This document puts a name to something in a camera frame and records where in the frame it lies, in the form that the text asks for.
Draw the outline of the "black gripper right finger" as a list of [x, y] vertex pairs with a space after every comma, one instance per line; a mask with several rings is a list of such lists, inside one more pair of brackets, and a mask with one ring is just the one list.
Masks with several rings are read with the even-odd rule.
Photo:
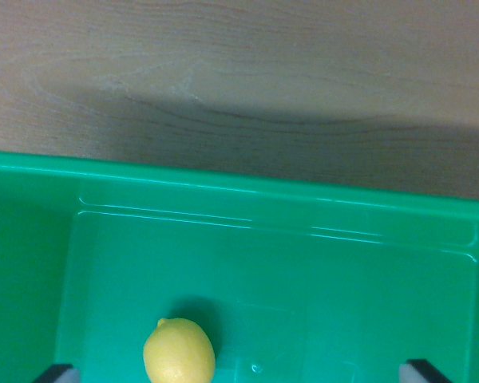
[[452, 383], [426, 359], [408, 359], [398, 369], [400, 383]]

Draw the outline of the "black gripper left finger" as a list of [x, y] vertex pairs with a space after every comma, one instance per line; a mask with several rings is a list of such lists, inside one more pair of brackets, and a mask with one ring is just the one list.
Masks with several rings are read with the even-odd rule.
[[52, 364], [33, 383], [81, 383], [81, 373], [71, 364]]

